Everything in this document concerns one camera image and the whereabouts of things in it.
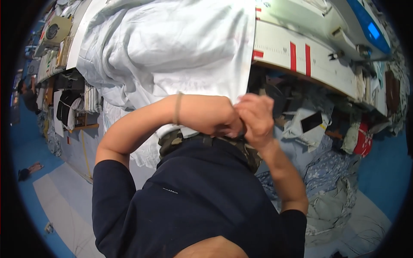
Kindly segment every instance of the striped fabric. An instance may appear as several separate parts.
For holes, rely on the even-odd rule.
[[[85,111],[88,113],[102,112],[102,98],[97,89],[85,81]]]

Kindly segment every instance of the wrist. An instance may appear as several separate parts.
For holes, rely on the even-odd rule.
[[[269,165],[274,159],[275,153],[280,150],[280,143],[277,139],[272,138],[264,147],[258,149],[262,159]]]
[[[161,111],[161,120],[163,125],[173,123],[173,116],[175,114],[177,95],[169,95],[159,102],[158,109]]]

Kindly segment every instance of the black smartphone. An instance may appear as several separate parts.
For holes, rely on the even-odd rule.
[[[303,133],[308,132],[309,130],[323,123],[323,118],[321,117],[321,111],[318,111],[317,113],[304,118],[300,122],[301,122],[301,128],[303,130]]]

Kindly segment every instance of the red tape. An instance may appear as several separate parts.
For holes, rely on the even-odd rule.
[[[290,70],[297,71],[297,53],[295,51],[295,44],[290,41]]]
[[[254,60],[254,57],[264,57],[264,52],[254,50],[252,51],[252,60]]]
[[[306,75],[311,77],[310,46],[306,44]]]

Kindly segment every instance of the wire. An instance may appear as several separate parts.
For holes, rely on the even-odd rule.
[[[86,166],[88,168],[89,178],[92,179],[92,175],[90,173],[90,168],[89,168],[88,156],[86,155],[86,147],[85,147],[85,140],[83,138],[83,130],[81,130],[81,132],[82,132],[83,153],[85,154]]]

